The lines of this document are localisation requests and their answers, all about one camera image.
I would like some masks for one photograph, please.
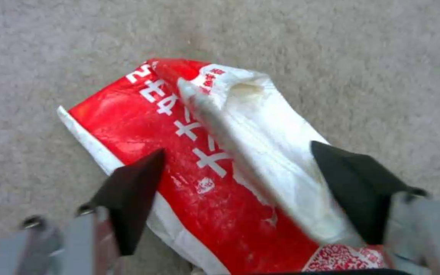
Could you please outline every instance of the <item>crumpled bag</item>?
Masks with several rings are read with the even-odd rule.
[[[320,247],[362,243],[310,152],[325,139],[265,74],[151,59],[58,114],[107,174],[166,148],[148,226],[208,274],[384,265],[371,249]]]

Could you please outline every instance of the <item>red plastic bag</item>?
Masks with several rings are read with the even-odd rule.
[[[68,113],[59,108],[59,115],[107,173],[166,148],[165,174],[148,224],[207,273],[382,266],[381,255],[370,249],[320,249],[241,178],[229,154],[178,96],[178,78],[197,83],[206,66],[208,72],[197,86],[208,94],[228,67],[154,59]]]

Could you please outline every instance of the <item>plastic wrapper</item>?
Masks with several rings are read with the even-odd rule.
[[[58,114],[107,174],[166,148],[148,226],[208,274],[384,265],[343,245],[361,243],[310,152],[326,141],[265,74],[151,59]]]

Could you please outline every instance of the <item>floor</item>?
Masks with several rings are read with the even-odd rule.
[[[440,1],[0,0],[0,238],[89,199],[105,175],[55,109],[154,56],[269,73],[331,143],[440,199]],[[187,270],[149,231],[126,266]]]

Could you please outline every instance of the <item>plastic bag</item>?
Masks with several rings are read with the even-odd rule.
[[[326,141],[265,74],[152,59],[58,113],[107,174],[166,148],[148,226],[208,274],[383,265],[300,230],[322,244],[358,239],[309,151]],[[326,250],[342,254],[324,261]]]

